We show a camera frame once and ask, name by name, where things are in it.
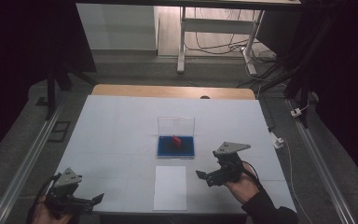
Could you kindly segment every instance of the cable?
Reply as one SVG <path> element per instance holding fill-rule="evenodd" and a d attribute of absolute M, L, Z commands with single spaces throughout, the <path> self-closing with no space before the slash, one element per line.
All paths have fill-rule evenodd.
<path fill-rule="evenodd" d="M 251 77 L 252 79 L 255 79 L 255 80 L 258 80 L 258 81 L 272 81 L 273 79 L 265 79 L 265 78 L 260 78 L 260 77 L 254 77 L 254 76 L 252 76 L 250 73 L 249 73 L 249 71 L 248 71 L 248 63 L 249 62 L 247 62 L 246 63 L 246 67 L 245 67 L 245 72 L 246 72 L 246 74 L 249 76 L 249 77 Z"/>
<path fill-rule="evenodd" d="M 292 166 L 292 154 L 290 152 L 290 147 L 289 147 L 289 143 L 287 142 L 286 139 L 284 139 L 284 142 L 287 145 L 287 151 L 289 152 L 289 162 L 290 162 L 290 183 L 292 185 L 292 190 L 293 190 L 293 194 L 295 195 L 295 198 L 298 202 L 298 204 L 300 205 L 301 210 L 303 211 L 304 215 L 307 217 L 308 221 L 310 222 L 310 224 L 312 224 L 312 221 L 310 220 L 310 217 L 308 216 L 308 214 L 305 212 L 302 204 L 300 203 L 300 200 L 297 198 L 296 192 L 295 192 L 295 187 L 293 186 L 293 166 Z"/>
<path fill-rule="evenodd" d="M 27 224 L 31 224 L 33 222 L 33 218 L 34 218 L 34 210 L 35 207 L 39 204 L 39 199 L 42 196 L 42 194 L 44 193 L 44 191 L 46 190 L 46 188 L 48 187 L 48 184 L 50 184 L 51 181 L 54 181 L 54 183 L 60 178 L 61 174 L 57 174 L 54 176 L 51 176 L 48 178 L 48 180 L 46 180 L 45 183 L 43 183 L 42 187 L 39 189 L 39 191 L 36 194 L 36 197 L 34 198 L 34 202 L 31 206 L 31 208 L 28 210 L 28 216 L 27 216 L 27 220 L 26 223 Z"/>
<path fill-rule="evenodd" d="M 275 63 L 277 62 L 278 60 L 276 58 L 262 58 L 260 57 L 260 54 L 263 53 L 263 52 L 267 52 L 267 51 L 272 51 L 270 49 L 266 49 L 266 50 L 263 50 L 261 51 L 260 53 L 258 53 L 258 56 L 256 57 L 255 56 L 255 52 L 251 49 L 251 53 L 253 54 L 253 56 L 251 55 L 251 58 L 255 60 L 255 62 L 257 63 L 260 63 L 260 64 L 265 64 L 265 63 Z"/>
<path fill-rule="evenodd" d="M 197 85 L 197 84 L 194 83 L 194 82 L 188 81 L 187 83 L 190 84 L 190 85 L 193 85 L 193 86 L 195 86 L 195 87 L 199 87 L 199 85 Z"/>
<path fill-rule="evenodd" d="M 307 109 L 309 105 L 310 105 L 310 100 L 308 100 L 307 105 L 304 108 L 300 109 L 300 111 Z"/>
<path fill-rule="evenodd" d="M 246 82 L 241 82 L 240 84 L 238 84 L 238 86 L 237 86 L 236 88 L 239 88 L 239 87 L 241 87 L 241 86 L 243 86 L 243 85 L 245 85 L 245 84 L 251 83 L 252 81 L 256 80 L 256 82 L 249 87 L 249 89 L 251 89 L 251 88 L 252 88 L 255 84 L 257 84 L 259 81 L 266 81 L 266 80 L 262 79 L 261 77 L 268 77 L 268 76 L 270 76 L 271 73 L 277 69 L 277 67 L 280 67 L 280 65 L 277 64 L 277 63 L 273 64 L 269 69 L 267 69 L 267 71 L 265 71 L 262 75 L 260 75 L 260 77 L 256 77 L 256 78 L 254 78 L 254 79 L 252 79 L 252 80 L 249 80 L 249 81 L 246 81 Z"/>
<path fill-rule="evenodd" d="M 311 43 L 314 37 L 318 34 L 319 28 L 317 26 L 317 22 L 319 16 L 321 15 L 322 9 L 322 0 L 318 0 L 319 9 L 311 22 L 308 23 L 309 25 L 309 33 L 304 35 L 303 41 L 299 43 L 295 48 L 291 50 L 291 52 L 287 55 L 284 55 L 278 59 L 278 61 L 288 67 L 295 66 L 298 64 L 298 60 L 303 57 L 303 52 L 307 48 L 307 46 Z"/>
<path fill-rule="evenodd" d="M 275 72 L 276 70 L 280 69 L 282 66 L 280 63 L 275 63 L 273 64 L 263 75 L 261 75 L 260 77 L 269 77 L 270 75 L 272 75 L 273 72 Z M 282 71 L 279 75 L 277 75 L 275 78 L 273 78 L 272 80 L 276 80 L 278 77 L 280 77 L 282 74 L 284 73 L 284 71 Z M 256 81 L 254 84 L 252 84 L 249 89 L 251 89 L 253 86 L 255 86 L 256 84 L 258 84 L 260 82 L 260 80 Z"/>
<path fill-rule="evenodd" d="M 260 178 L 258 178 L 258 174 L 257 174 L 257 171 L 255 170 L 255 168 L 253 167 L 253 165 L 247 161 L 242 161 L 246 164 L 248 164 L 250 167 L 252 167 L 252 170 L 255 172 L 254 174 L 252 174 L 252 172 L 248 171 L 246 168 L 243 167 L 243 170 L 242 172 L 245 173 L 246 175 L 248 175 L 249 177 L 251 177 L 254 182 L 255 182 L 255 185 L 257 186 L 257 188 L 259 190 L 261 190 L 263 188 L 263 185 L 260 183 Z"/>
<path fill-rule="evenodd" d="M 200 9 L 200 14 L 201 14 L 201 17 L 203 18 L 204 16 L 203 16 L 203 14 L 202 14 L 202 8 Z M 240 10 L 240 13 L 239 13 L 239 15 L 238 15 L 237 20 L 240 19 L 240 15 L 241 15 L 241 10 Z M 196 8 L 196 7 L 194 7 L 194 18 L 197 18 L 197 8 Z M 186 43 L 185 43 L 185 47 L 186 47 L 187 49 L 189 49 L 189 50 L 197 50 L 197 51 L 201 51 L 201 52 L 204 52 L 204 53 L 217 54 L 217 55 L 218 55 L 218 54 L 228 54 L 228 53 L 230 53 L 230 52 L 233 52 L 233 51 L 234 51 L 235 49 L 237 49 L 237 48 L 246 46 L 246 45 L 240 45 L 240 46 L 234 46 L 234 45 L 237 45 L 237 44 L 240 44 L 240 43 L 242 43 L 242 42 L 245 42 L 245 41 L 247 41 L 248 39 L 245 39 L 245 40 L 242 40 L 242 41 L 239 41 L 239 42 L 236 42 L 236 43 L 232 44 L 233 38 L 234 38 L 234 35 L 231 37 L 230 42 L 229 42 L 228 44 L 225 44 L 225 45 L 212 46 L 212 47 L 202 47 L 202 46 L 200 45 L 200 42 L 199 42 L 198 32 L 196 32 L 196 42 L 197 42 L 197 46 L 198 46 L 199 48 L 198 48 L 198 49 L 191 49 L 191 48 L 189 48 L 189 47 L 186 45 Z M 226 46 L 229 47 L 229 51 L 216 53 L 216 52 L 210 52 L 210 51 L 206 50 L 206 49 L 218 49 L 218 48 L 222 48 L 222 47 L 226 47 Z"/>
<path fill-rule="evenodd" d="M 246 72 L 246 74 L 248 74 L 248 71 L 247 71 L 247 64 L 248 63 L 246 63 L 245 64 L 245 72 Z M 238 84 L 238 86 L 236 86 L 235 88 L 239 88 L 239 87 L 241 87 L 241 86 L 243 86 L 243 85 L 245 85 L 245 84 L 249 84 L 249 83 L 251 83 L 252 81 L 255 81 L 255 79 L 253 78 L 253 79 L 251 79 L 251 80 L 249 80 L 249 81 L 246 81 L 246 82 L 240 82 L 239 84 Z"/>
<path fill-rule="evenodd" d="M 228 18 L 232 18 L 232 13 L 234 11 L 234 9 L 226 9 L 225 12 L 228 12 L 229 11 L 229 15 L 226 17 L 226 20 L 228 20 Z"/>
<path fill-rule="evenodd" d="M 260 57 L 260 55 L 261 55 L 262 53 L 264 53 L 264 52 L 269 52 L 269 51 L 272 51 L 272 49 L 266 49 L 266 50 L 260 51 L 260 52 L 258 53 L 258 57 Z"/>
<path fill-rule="evenodd" d="M 261 89 L 261 86 L 258 86 L 257 96 L 255 97 L 256 100 L 258 99 L 258 95 L 260 94 L 260 89 Z"/>
<path fill-rule="evenodd" d="M 275 118 L 272 117 L 272 112 L 271 112 L 271 109 L 269 108 L 269 104 L 267 103 L 267 99 L 266 99 L 266 96 L 264 95 L 264 93 L 262 92 L 261 93 L 263 95 L 263 99 L 264 99 L 264 103 L 266 104 L 267 106 L 267 110 L 268 110 L 268 113 L 270 115 L 270 119 L 272 119 L 272 127 L 268 127 L 269 129 L 274 129 L 276 127 L 276 123 L 275 123 Z"/>

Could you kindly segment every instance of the wire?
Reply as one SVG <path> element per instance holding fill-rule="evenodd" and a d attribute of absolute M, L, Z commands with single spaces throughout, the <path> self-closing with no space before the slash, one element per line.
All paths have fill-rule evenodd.
<path fill-rule="evenodd" d="M 197 85 L 197 84 L 194 83 L 194 82 L 188 81 L 187 83 L 190 84 L 190 85 L 193 85 L 193 86 L 195 86 L 195 87 L 199 87 L 199 85 Z"/>
<path fill-rule="evenodd" d="M 260 89 L 261 89 L 261 86 L 258 86 L 257 96 L 255 97 L 256 100 L 258 100 L 258 95 L 260 94 Z"/>
<path fill-rule="evenodd" d="M 230 9 L 231 12 L 230 12 L 230 16 L 229 16 L 229 17 L 232 16 L 233 10 L 234 10 L 234 9 Z M 200 14 L 201 14 L 201 17 L 203 18 L 204 16 L 203 16 L 203 14 L 202 14 L 202 8 L 200 9 Z M 238 15 L 237 20 L 240 19 L 240 15 L 241 15 L 241 10 L 240 10 L 240 13 L 239 13 L 239 15 Z M 196 8 L 196 7 L 194 7 L 194 18 L 197 18 L 197 8 Z M 242 43 L 242 42 L 245 42 L 245 41 L 247 41 L 248 39 L 245 39 L 245 40 L 242 40 L 242 41 L 239 41 L 239 42 L 236 42 L 236 43 L 232 43 L 233 38 L 234 38 L 234 35 L 232 35 L 232 37 L 231 37 L 231 39 L 230 39 L 230 42 L 229 42 L 228 44 L 225 44 L 225 45 L 212 46 L 212 47 L 202 47 L 202 46 L 200 45 L 200 42 L 199 42 L 198 32 L 196 32 L 196 42 L 197 42 L 197 46 L 198 46 L 199 48 L 198 48 L 198 49 L 191 49 L 191 48 L 189 48 L 189 47 L 186 45 L 186 43 L 185 43 L 185 47 L 186 47 L 187 49 L 189 49 L 189 50 L 197 50 L 197 51 L 201 51 L 201 52 L 204 52 L 204 53 L 217 54 L 217 55 L 219 55 L 219 54 L 228 54 L 228 53 L 230 53 L 230 52 L 233 52 L 235 49 L 238 49 L 238 48 L 240 48 L 240 47 L 246 46 L 245 44 L 244 44 L 244 45 L 239 45 L 239 46 L 235 46 L 235 45 L 238 45 L 238 44 L 240 44 L 240 43 Z M 218 53 L 216 53 L 216 52 L 211 52 L 211 51 L 206 50 L 206 49 L 218 49 L 218 48 L 222 48 L 222 47 L 229 47 L 229 50 L 228 50 L 228 51 L 225 51 L 225 52 L 218 52 Z"/>
<path fill-rule="evenodd" d="M 44 191 L 48 187 L 48 184 L 51 181 L 54 181 L 54 182 L 57 181 L 58 178 L 60 178 L 60 176 L 61 176 L 61 174 L 53 175 L 53 176 L 49 177 L 45 183 L 43 183 L 42 187 L 39 189 L 39 191 L 37 192 L 37 194 L 34 198 L 34 203 L 32 204 L 31 208 L 28 210 L 27 220 L 25 222 L 26 224 L 31 224 L 33 222 L 35 207 L 39 204 L 38 201 L 39 201 L 40 197 L 42 196 L 42 194 L 45 193 Z"/>
<path fill-rule="evenodd" d="M 269 129 L 274 129 L 276 127 L 276 123 L 275 123 L 275 118 L 272 117 L 272 112 L 271 112 L 271 109 L 269 108 L 269 104 L 267 103 L 267 99 L 266 99 L 266 96 L 264 95 L 264 93 L 262 92 L 261 93 L 263 95 L 263 99 L 264 99 L 264 103 L 266 104 L 267 106 L 267 110 L 268 110 L 268 113 L 270 115 L 270 119 L 272 119 L 272 127 L 268 127 Z"/>
<path fill-rule="evenodd" d="M 234 9 L 226 9 L 225 12 L 228 12 L 229 11 L 229 15 L 226 17 L 226 20 L 228 20 L 228 18 L 232 18 L 232 13 L 234 11 Z"/>
<path fill-rule="evenodd" d="M 253 166 L 251 163 L 247 162 L 247 161 L 242 161 L 242 162 L 245 162 L 246 164 L 248 164 L 248 165 L 252 168 L 252 170 L 255 172 L 255 177 L 256 177 L 257 179 L 259 179 L 259 178 L 258 178 L 258 174 L 257 174 L 257 172 L 255 171 L 254 166 Z"/>
<path fill-rule="evenodd" d="M 295 198 L 298 202 L 298 204 L 300 205 L 300 208 L 301 210 L 303 211 L 304 215 L 307 217 L 308 221 L 310 222 L 310 224 L 312 224 L 312 221 L 310 220 L 310 217 L 308 216 L 308 214 L 305 212 L 302 204 L 300 203 L 300 200 L 297 198 L 297 195 L 296 195 L 296 191 L 295 191 L 295 187 L 293 186 L 293 166 L 292 166 L 292 154 L 290 152 L 290 147 L 289 147 L 289 143 L 287 142 L 286 139 L 284 139 L 284 142 L 286 143 L 287 145 L 287 151 L 289 152 L 289 162 L 290 162 L 290 183 L 291 183 L 291 186 L 292 186 L 292 190 L 293 190 L 293 194 L 295 195 Z"/>
<path fill-rule="evenodd" d="M 249 71 L 248 71 L 248 63 L 249 62 L 247 62 L 246 63 L 246 67 L 245 67 L 245 72 L 246 72 L 246 74 L 249 76 L 249 77 L 251 77 L 252 79 L 255 79 L 255 80 L 258 80 L 258 81 L 272 81 L 273 79 L 264 79 L 264 78 L 260 78 L 260 77 L 254 77 L 254 76 L 252 76 L 250 73 L 249 73 Z"/>
<path fill-rule="evenodd" d="M 279 68 L 281 68 L 281 64 L 280 63 L 275 63 L 273 64 L 263 75 L 261 75 L 260 77 L 269 77 L 272 75 L 273 72 L 275 72 L 276 70 L 278 70 Z M 284 73 L 284 71 L 282 71 L 279 75 L 277 75 L 275 78 L 273 78 L 272 80 L 275 80 L 276 78 L 278 78 L 279 76 L 281 76 Z M 253 86 L 255 86 L 256 84 L 258 84 L 260 82 L 260 80 L 258 80 L 257 82 L 255 82 L 254 84 L 252 84 L 249 89 L 251 89 Z"/>
<path fill-rule="evenodd" d="M 270 58 L 269 57 L 265 57 L 265 58 L 260 57 L 261 53 L 268 52 L 268 51 L 272 51 L 272 50 L 270 50 L 270 49 L 263 50 L 260 53 L 258 53 L 258 56 L 256 57 L 255 52 L 251 49 L 251 53 L 253 54 L 253 56 L 251 55 L 251 58 L 254 59 L 255 62 L 260 63 L 260 64 L 277 62 L 278 60 L 276 58 L 274 58 L 274 57 L 270 57 Z"/>
<path fill-rule="evenodd" d="M 290 53 L 284 55 L 278 59 L 279 62 L 284 64 L 285 66 L 291 67 L 298 64 L 298 60 L 301 60 L 303 57 L 303 52 L 307 48 L 307 46 L 311 43 L 314 37 L 318 34 L 319 28 L 317 27 L 318 19 L 321 15 L 322 10 L 322 0 L 318 0 L 319 8 L 318 11 L 311 22 L 308 23 L 309 29 L 308 34 L 304 35 L 304 40 L 296 45 L 293 49 L 290 50 Z"/>
<path fill-rule="evenodd" d="M 307 105 L 304 108 L 300 109 L 300 111 L 307 109 L 309 105 L 310 105 L 310 100 L 308 100 Z"/>

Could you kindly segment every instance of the white table surface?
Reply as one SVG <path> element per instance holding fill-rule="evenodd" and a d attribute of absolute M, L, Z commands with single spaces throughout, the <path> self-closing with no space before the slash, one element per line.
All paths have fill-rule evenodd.
<path fill-rule="evenodd" d="M 193 160 L 157 159 L 158 117 L 195 118 Z M 243 214 L 226 187 L 209 188 L 195 172 L 219 169 L 212 152 L 224 141 L 250 144 L 240 157 L 254 166 L 276 207 L 296 211 L 256 100 L 91 95 L 57 173 L 71 167 L 83 175 L 78 198 L 105 194 L 95 212 Z M 153 211 L 156 166 L 186 167 L 186 211 Z"/>

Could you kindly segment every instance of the red object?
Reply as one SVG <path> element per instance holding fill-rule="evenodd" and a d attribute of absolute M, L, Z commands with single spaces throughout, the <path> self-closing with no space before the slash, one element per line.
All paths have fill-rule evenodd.
<path fill-rule="evenodd" d="M 182 140 L 175 135 L 172 137 L 172 142 L 176 147 L 180 147 L 182 145 Z"/>

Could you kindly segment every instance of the metal frame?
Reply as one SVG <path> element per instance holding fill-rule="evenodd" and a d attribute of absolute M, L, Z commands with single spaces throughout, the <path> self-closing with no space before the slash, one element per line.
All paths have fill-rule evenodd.
<path fill-rule="evenodd" d="M 286 100 L 286 104 L 290 110 L 294 109 L 289 100 Z M 327 164 L 324 162 L 324 157 L 322 156 L 320 149 L 317 147 L 315 141 L 313 140 L 309 129 L 305 128 L 299 119 L 296 119 L 296 126 L 308 149 L 310 158 L 312 159 L 313 164 L 315 165 L 316 170 L 318 171 L 319 176 L 324 183 L 324 187 L 327 193 L 330 195 L 331 201 L 337 210 L 337 214 L 341 219 L 341 222 L 345 224 L 356 223 L 354 216 L 351 213 L 351 209 L 348 207 L 348 204 L 345 201 L 341 190 L 338 188 L 334 178 L 330 173 L 330 170 L 327 167 Z"/>
<path fill-rule="evenodd" d="M 16 174 L 14 174 L 13 179 L 8 185 L 2 199 L 0 201 L 0 223 L 5 223 L 8 215 L 11 212 L 11 209 L 14 206 L 14 203 L 17 201 L 22 188 L 25 185 L 25 182 L 34 168 L 37 158 L 39 157 L 40 152 L 42 151 L 43 146 L 48 140 L 48 135 L 50 134 L 54 124 L 61 114 L 62 108 L 65 104 L 66 98 L 69 93 L 64 93 L 62 97 L 58 99 L 58 106 L 55 112 L 52 114 L 51 119 L 45 121 L 42 129 L 40 130 L 39 135 L 34 140 L 31 145 L 27 155 L 22 161 L 19 169 Z"/>
<path fill-rule="evenodd" d="M 319 8 L 330 8 L 331 5 L 319 4 L 297 4 L 288 1 L 287 3 L 276 2 L 247 2 L 238 0 L 61 0 L 59 2 L 89 3 L 107 5 L 130 5 L 130 6 L 162 6 L 162 7 L 212 7 L 212 8 L 233 8 L 233 9 L 254 9 L 254 10 L 280 10 L 280 11 L 306 11 Z"/>
<path fill-rule="evenodd" d="M 223 21 L 208 19 L 187 19 L 186 8 L 183 7 L 181 15 L 181 34 L 178 52 L 177 73 L 185 72 L 185 32 L 200 32 L 214 34 L 238 34 L 249 35 L 249 41 L 246 48 L 242 50 L 242 55 L 246 61 L 250 75 L 256 75 L 255 66 L 250 55 L 252 45 L 255 41 L 258 27 L 263 17 L 264 11 L 260 11 L 255 21 Z"/>

